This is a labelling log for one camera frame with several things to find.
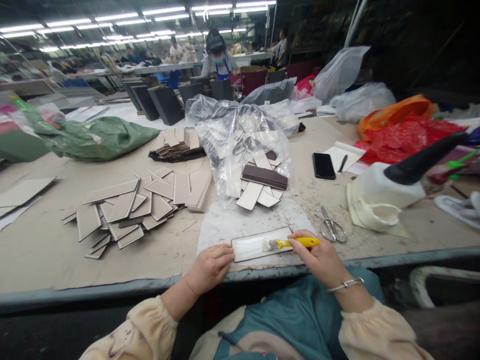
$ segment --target silver bracelet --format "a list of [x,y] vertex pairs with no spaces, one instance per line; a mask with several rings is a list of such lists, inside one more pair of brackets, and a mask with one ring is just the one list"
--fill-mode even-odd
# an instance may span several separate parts
[[363,284],[365,284],[365,281],[364,281],[361,277],[357,277],[357,278],[352,279],[352,280],[344,281],[344,282],[342,282],[342,284],[343,284],[343,285],[340,285],[340,286],[337,286],[337,287],[328,289],[327,291],[328,291],[329,293],[334,293],[334,292],[336,292],[337,290],[346,289],[346,288],[348,288],[350,285],[355,285],[355,284],[363,285]]

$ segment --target scissors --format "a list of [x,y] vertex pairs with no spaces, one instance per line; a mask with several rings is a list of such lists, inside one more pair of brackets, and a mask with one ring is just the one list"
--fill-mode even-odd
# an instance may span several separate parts
[[[345,244],[349,239],[345,230],[338,223],[336,223],[330,218],[329,214],[327,213],[327,210],[323,207],[323,205],[321,207],[321,212],[323,213],[323,217],[325,218],[323,219],[323,222],[321,223],[321,227],[320,227],[321,234],[323,235],[323,237],[331,243]],[[328,235],[324,231],[324,227],[326,227],[326,230],[329,233]],[[340,229],[340,231],[343,233],[343,237],[345,240],[340,240],[340,237],[337,233],[336,228]]]

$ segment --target green plastic bag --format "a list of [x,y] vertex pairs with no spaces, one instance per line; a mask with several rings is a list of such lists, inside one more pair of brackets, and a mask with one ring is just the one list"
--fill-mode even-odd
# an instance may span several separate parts
[[36,108],[21,100],[17,102],[33,131],[60,158],[66,156],[85,162],[109,161],[139,148],[160,133],[158,129],[114,116],[103,116],[89,122],[48,123]]

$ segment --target hand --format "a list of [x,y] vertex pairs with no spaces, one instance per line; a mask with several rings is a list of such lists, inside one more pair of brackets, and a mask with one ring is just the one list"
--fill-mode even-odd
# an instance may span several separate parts
[[[316,238],[320,240],[320,245],[313,246],[310,252],[305,246],[294,240],[295,238]],[[288,235],[288,239],[293,252],[300,256],[313,276],[327,288],[336,288],[342,285],[342,282],[353,279],[329,241],[317,237],[308,230],[294,232]]]
[[234,257],[230,244],[214,245],[203,250],[185,274],[190,290],[199,297],[220,284]]

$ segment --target yellow brush handle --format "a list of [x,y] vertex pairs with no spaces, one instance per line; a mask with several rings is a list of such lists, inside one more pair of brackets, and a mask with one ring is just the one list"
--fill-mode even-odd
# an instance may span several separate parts
[[[317,246],[320,244],[320,240],[313,237],[297,237],[295,240],[297,240],[300,244],[302,244],[306,248],[311,248],[312,246]],[[278,239],[276,241],[276,244],[278,245],[279,249],[290,247],[289,242],[286,240]]]

